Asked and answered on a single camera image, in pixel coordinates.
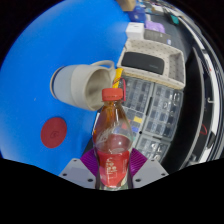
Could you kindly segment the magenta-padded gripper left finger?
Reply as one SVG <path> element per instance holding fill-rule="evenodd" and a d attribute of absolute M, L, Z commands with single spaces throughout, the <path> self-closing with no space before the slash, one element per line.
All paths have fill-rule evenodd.
<path fill-rule="evenodd" d="M 98 162 L 94 150 L 89 150 L 80 159 L 73 158 L 59 176 L 83 188 L 97 189 Z"/>

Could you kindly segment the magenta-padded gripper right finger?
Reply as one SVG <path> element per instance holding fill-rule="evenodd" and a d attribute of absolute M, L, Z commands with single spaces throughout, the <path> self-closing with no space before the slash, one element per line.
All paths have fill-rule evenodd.
<path fill-rule="evenodd" d="M 168 176 L 167 171 L 156 159 L 147 159 L 137 149 L 132 149 L 128 174 L 130 189 L 144 187 L 166 176 Z"/>

